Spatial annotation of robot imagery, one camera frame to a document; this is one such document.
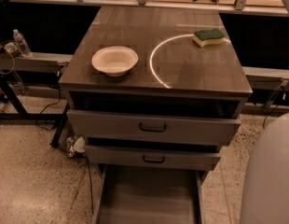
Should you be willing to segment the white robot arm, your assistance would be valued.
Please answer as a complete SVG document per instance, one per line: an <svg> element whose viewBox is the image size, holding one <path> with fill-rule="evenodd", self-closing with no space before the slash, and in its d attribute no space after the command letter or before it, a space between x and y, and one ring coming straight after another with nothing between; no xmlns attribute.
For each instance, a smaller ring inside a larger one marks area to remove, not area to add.
<svg viewBox="0 0 289 224"><path fill-rule="evenodd" d="M273 120L254 144L239 224L289 224L289 113Z"/></svg>

